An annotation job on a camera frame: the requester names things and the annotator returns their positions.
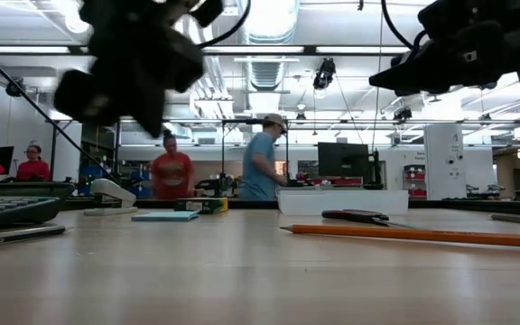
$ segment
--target blue sticky notes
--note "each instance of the blue sticky notes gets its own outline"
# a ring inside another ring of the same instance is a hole
[[[133,216],[132,221],[190,221],[198,217],[198,211],[161,211]]]

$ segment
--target woman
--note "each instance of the woman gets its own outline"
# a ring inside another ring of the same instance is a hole
[[[18,181],[50,181],[50,166],[42,160],[42,148],[30,144],[25,151],[27,162],[22,162],[17,168]]]
[[[178,153],[175,136],[163,131],[166,153],[152,163],[153,191],[159,200],[176,200],[194,196],[194,166],[185,153]]]

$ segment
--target blue t-shirt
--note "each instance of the blue t-shirt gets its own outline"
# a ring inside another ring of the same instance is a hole
[[[242,181],[238,196],[242,200],[275,200],[276,182],[254,166],[252,157],[262,154],[274,165],[274,139],[266,132],[259,133],[250,141],[242,162]]]

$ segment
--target wooden table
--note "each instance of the wooden table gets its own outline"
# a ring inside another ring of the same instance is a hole
[[[391,219],[520,233],[472,212]],[[0,246],[0,325],[520,324],[520,248],[293,235],[278,227],[322,220],[276,210],[55,221],[74,228]]]

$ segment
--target pencil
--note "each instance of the pencil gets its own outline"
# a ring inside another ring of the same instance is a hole
[[[344,227],[315,225],[291,225],[288,227],[281,227],[281,229],[288,230],[290,232],[293,232],[294,234],[376,237],[481,245],[520,246],[520,234],[496,234],[424,229],[395,229],[385,227]]]

